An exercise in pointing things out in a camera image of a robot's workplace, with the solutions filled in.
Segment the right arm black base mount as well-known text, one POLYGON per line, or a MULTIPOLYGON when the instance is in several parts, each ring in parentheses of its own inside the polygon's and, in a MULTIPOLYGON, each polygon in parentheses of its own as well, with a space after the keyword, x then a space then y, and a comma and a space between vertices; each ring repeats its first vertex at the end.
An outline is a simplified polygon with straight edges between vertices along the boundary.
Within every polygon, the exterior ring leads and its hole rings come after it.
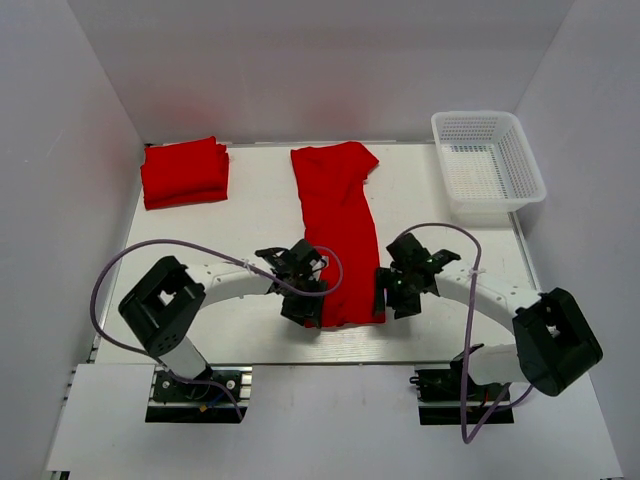
MULTIPOLYGON (((417 366, 409 377, 415 389, 421 426, 460 426, 460 380, 455 369, 444 364, 417 366)), ((477 424, 499 397, 499 383, 478 386, 472 380, 467 388, 467 424, 477 424)))

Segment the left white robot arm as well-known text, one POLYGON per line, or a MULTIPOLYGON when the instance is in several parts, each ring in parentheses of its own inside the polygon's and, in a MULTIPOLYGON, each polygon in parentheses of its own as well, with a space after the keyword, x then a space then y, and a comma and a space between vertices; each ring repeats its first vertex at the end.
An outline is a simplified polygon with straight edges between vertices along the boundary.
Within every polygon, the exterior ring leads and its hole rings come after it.
POLYGON ((329 306, 346 282, 340 271, 334 284, 322 277, 341 265, 330 249, 306 240, 291 248, 261 249, 247 260, 220 254, 217 263, 190 267, 174 256, 158 260, 125 295, 120 316, 144 354, 174 377, 188 398, 199 399, 211 387, 212 369, 188 337, 197 314, 215 303, 250 296, 281 296, 280 314, 302 326, 328 327, 329 306))

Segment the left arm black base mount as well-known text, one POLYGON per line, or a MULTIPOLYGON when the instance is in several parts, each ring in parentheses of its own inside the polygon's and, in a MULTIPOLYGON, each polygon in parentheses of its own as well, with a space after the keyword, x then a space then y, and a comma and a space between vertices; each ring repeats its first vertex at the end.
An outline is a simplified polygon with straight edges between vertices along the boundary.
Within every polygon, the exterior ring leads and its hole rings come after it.
MULTIPOLYGON (((229 390, 244 416, 252 385, 251 367, 220 367, 211 379, 229 390)), ((146 408, 146 423, 239 424, 233 402, 218 387, 183 384, 157 367, 146 408)))

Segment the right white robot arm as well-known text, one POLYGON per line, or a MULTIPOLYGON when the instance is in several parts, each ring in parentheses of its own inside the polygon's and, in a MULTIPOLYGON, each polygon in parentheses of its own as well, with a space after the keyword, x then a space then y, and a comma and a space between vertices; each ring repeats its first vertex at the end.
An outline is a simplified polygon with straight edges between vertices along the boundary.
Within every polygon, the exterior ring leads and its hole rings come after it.
POLYGON ((433 294, 467 306, 512 336, 509 344, 469 345, 449 363, 453 390, 472 399, 487 385, 527 383, 556 397, 603 358, 603 350, 574 296, 515 286, 464 262, 450 250, 435 253, 411 233, 388 245, 392 262, 375 273, 374 310, 395 318, 420 314, 433 294))

